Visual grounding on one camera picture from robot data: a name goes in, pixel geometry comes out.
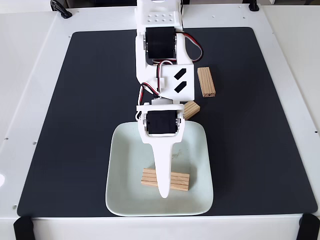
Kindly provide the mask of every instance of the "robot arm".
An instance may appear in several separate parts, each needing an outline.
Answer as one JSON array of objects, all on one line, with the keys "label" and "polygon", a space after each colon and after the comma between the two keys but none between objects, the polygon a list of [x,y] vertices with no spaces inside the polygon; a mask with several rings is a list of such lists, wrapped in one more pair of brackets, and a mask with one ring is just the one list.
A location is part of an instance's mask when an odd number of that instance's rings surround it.
[{"label": "robot arm", "polygon": [[[184,105],[180,102],[195,98],[193,62],[201,59],[203,51],[194,38],[182,32],[180,0],[137,0],[135,18],[136,77],[141,84],[136,119],[142,142],[152,146],[159,192],[166,198],[172,148],[181,142],[185,128]],[[201,50],[196,60],[187,54],[185,35]],[[149,65],[147,57],[155,64]],[[141,105],[145,89],[156,98]]]}]

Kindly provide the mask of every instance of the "wooden block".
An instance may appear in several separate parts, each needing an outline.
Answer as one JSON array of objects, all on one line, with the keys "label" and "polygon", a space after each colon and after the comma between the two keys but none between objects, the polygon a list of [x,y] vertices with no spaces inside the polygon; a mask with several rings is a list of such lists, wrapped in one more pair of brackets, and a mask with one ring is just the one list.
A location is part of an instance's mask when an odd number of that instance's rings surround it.
[{"label": "wooden block", "polygon": [[[146,174],[156,174],[156,170],[153,168],[144,168],[143,172]],[[189,173],[182,173],[182,172],[171,172],[171,176],[176,176],[176,177],[183,177],[183,178],[189,178],[190,174]]]},{"label": "wooden block", "polygon": [[202,96],[204,98],[214,97],[216,95],[216,90],[214,82],[212,81],[212,76],[209,67],[199,67],[198,77],[201,86]]},{"label": "wooden block", "polygon": [[184,119],[188,120],[199,111],[200,106],[198,104],[196,104],[194,101],[188,101],[184,105]]},{"label": "wooden block", "polygon": [[[181,191],[188,191],[189,189],[189,177],[188,173],[171,172],[171,184],[170,188]],[[157,175],[156,170],[152,168],[144,168],[142,173],[141,184],[146,186],[157,187]]]},{"label": "wooden block", "polygon": [[[142,181],[141,180],[141,184],[142,185],[146,185],[146,186],[153,186],[153,187],[158,187],[158,183],[154,182],[154,181]],[[189,186],[188,185],[180,185],[180,184],[170,184],[170,188],[171,189],[175,189],[175,190],[180,190],[180,191],[188,191]]]}]

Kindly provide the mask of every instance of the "black clip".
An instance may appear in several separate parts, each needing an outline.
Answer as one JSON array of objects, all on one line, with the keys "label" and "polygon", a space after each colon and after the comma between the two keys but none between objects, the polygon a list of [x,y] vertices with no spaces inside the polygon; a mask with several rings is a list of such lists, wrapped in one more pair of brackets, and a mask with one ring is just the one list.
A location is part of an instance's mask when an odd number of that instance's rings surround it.
[{"label": "black clip", "polygon": [[251,12],[259,11],[259,6],[257,4],[257,0],[243,0],[243,4],[249,4],[249,9]]},{"label": "black clip", "polygon": [[52,11],[58,11],[59,13],[61,13],[61,17],[63,17],[64,19],[72,17],[72,13],[67,11],[64,6],[62,6],[62,4],[57,0],[50,0],[50,5]]}]

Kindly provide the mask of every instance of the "square plate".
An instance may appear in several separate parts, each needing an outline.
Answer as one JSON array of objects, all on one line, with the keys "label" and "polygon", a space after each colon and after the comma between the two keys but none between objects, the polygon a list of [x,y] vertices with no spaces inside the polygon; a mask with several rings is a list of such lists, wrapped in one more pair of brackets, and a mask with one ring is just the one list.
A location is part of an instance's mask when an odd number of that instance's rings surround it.
[{"label": "square plate", "polygon": [[127,217],[186,216],[207,212],[213,203],[204,128],[185,122],[182,141],[172,149],[171,171],[189,173],[189,191],[171,189],[162,198],[157,187],[141,184],[143,168],[155,168],[151,145],[140,138],[137,122],[120,124],[111,142],[105,203],[110,212]]}]

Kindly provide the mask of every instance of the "black mat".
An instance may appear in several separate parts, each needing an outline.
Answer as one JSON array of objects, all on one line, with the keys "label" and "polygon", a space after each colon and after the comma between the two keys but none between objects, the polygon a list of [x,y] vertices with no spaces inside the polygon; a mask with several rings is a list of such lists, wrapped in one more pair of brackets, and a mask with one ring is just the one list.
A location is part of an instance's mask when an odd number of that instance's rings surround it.
[{"label": "black mat", "polygon": [[[216,87],[216,97],[203,98],[195,71],[201,111],[191,120],[206,132],[214,191],[204,215],[316,212],[252,29],[187,32],[204,49],[195,69],[210,67]],[[73,34],[18,205],[20,216],[114,216],[105,203],[108,162],[114,129],[135,121],[135,36],[135,30]],[[197,56],[191,44],[187,49]]]}]

